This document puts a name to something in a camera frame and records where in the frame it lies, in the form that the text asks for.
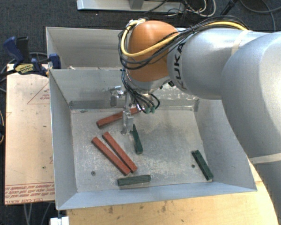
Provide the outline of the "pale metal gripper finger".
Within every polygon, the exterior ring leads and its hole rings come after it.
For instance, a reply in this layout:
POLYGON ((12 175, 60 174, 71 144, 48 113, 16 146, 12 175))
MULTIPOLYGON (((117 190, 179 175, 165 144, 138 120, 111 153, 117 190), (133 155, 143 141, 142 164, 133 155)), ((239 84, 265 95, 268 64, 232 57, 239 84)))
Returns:
POLYGON ((122 114, 123 127, 121 134, 127 135, 133 130, 133 116, 131 112, 123 111, 122 114))
POLYGON ((122 86, 115 86, 109 89, 110 91, 110 106, 115 107, 117 105, 118 99, 122 98, 125 95, 122 86))

